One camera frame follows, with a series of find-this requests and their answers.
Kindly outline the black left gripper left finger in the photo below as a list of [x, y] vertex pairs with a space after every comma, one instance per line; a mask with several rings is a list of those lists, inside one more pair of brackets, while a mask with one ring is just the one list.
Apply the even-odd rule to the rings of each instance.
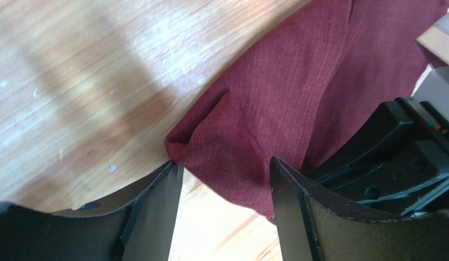
[[168, 161], [154, 172], [77, 210], [56, 213], [51, 260], [167, 260], [183, 168]]

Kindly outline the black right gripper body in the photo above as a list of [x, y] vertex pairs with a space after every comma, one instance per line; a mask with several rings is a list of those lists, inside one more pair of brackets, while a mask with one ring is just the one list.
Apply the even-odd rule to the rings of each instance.
[[449, 121], [429, 102], [381, 103], [311, 179], [363, 206], [417, 217], [449, 209]]

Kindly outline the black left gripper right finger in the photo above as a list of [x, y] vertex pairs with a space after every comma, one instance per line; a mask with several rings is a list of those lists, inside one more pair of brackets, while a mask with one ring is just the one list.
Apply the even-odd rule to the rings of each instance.
[[270, 161], [270, 183], [284, 260], [426, 260], [427, 227], [361, 206]]

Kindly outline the dark red cloth napkin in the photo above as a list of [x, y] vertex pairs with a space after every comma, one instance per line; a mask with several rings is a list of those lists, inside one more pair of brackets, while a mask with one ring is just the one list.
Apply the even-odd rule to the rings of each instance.
[[274, 220], [269, 162], [320, 166], [426, 68], [415, 39], [449, 1], [311, 1], [242, 54], [165, 139], [168, 157]]

